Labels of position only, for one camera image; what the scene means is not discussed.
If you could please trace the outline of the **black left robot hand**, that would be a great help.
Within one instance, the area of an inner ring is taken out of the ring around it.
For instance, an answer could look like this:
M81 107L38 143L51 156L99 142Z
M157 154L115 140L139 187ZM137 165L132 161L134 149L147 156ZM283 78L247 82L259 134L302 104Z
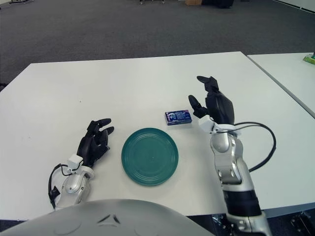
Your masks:
M110 126L100 130L111 123L110 118L92 120L87 128L87 133L81 139L77 155L83 158L83 166L92 168L109 149L108 136L114 131Z

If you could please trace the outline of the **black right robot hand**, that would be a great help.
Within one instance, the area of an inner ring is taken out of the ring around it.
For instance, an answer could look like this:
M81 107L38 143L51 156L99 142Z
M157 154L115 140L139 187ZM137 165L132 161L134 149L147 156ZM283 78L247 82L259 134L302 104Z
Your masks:
M193 114L198 118L209 115L218 124L233 125L233 103L219 90L217 80L212 76L197 76L197 80L204 84L207 91L206 107L203 107L193 95L189 95L189 103L193 109Z

